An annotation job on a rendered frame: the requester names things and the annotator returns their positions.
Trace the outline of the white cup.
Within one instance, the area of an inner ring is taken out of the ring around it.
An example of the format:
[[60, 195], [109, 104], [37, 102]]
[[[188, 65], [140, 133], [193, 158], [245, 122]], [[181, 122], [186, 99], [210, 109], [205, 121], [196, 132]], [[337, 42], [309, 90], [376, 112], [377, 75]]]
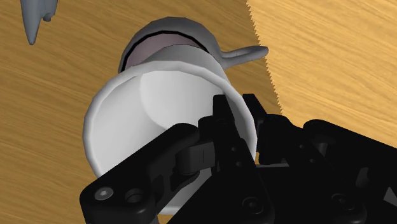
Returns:
[[218, 94], [226, 96], [238, 133], [254, 155], [253, 117], [221, 64], [205, 50], [174, 45], [110, 79], [92, 99], [83, 144], [93, 172], [104, 175], [177, 123], [196, 125], [212, 114]]

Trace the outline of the grey pointed figure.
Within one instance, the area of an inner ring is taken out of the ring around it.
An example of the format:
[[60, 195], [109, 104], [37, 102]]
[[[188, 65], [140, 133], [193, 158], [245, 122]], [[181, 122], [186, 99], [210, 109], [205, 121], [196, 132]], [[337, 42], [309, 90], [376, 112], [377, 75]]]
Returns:
[[25, 34], [30, 45], [36, 42], [41, 21], [50, 22], [59, 0], [20, 0]]

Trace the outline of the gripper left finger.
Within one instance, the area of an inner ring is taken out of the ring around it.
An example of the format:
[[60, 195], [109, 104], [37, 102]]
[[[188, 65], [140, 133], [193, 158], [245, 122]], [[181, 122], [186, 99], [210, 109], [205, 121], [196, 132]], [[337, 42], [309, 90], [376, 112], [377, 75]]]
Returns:
[[198, 125], [179, 123], [90, 183], [86, 224], [156, 224], [157, 215], [206, 169], [210, 176], [168, 224], [274, 224], [275, 211], [224, 95]]

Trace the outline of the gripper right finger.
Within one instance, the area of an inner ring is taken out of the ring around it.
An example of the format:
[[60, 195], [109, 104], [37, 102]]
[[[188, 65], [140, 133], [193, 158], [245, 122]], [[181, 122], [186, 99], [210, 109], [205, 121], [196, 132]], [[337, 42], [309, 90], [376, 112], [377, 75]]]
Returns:
[[397, 148], [324, 120], [297, 127], [243, 98], [275, 224], [397, 224]]

